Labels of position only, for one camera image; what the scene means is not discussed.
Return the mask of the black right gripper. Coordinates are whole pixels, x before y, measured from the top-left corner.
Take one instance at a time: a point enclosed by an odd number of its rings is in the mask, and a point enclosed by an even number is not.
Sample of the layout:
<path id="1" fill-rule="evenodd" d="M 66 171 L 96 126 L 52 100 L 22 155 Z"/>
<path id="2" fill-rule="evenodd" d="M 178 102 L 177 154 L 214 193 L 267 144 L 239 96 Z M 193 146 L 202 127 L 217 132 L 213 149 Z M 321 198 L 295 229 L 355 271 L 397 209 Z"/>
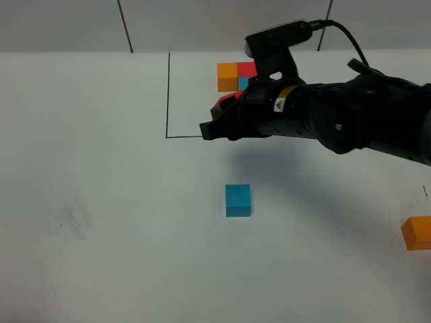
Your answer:
<path id="1" fill-rule="evenodd" d="M 303 135 L 303 107 L 298 103 L 303 80 L 288 49 L 264 56 L 252 53 L 257 75 L 244 92 L 220 98 L 211 109 L 212 121 L 199 125 L 206 141 Z"/>

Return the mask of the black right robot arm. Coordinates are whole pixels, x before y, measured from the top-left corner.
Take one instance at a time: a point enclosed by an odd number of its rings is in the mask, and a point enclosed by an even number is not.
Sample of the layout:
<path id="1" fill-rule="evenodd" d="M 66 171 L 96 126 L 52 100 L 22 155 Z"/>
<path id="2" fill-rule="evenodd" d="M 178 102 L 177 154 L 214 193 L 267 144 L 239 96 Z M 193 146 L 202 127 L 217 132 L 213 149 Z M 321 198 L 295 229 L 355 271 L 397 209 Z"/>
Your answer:
<path id="1" fill-rule="evenodd" d="M 420 164 L 430 163 L 430 85 L 389 77 L 356 59 L 357 76 L 345 83 L 307 84 L 293 62 L 282 77 L 258 75 L 242 91 L 220 99 L 201 124 L 205 140 L 270 136 L 315 139 L 344 154 L 369 148 Z"/>

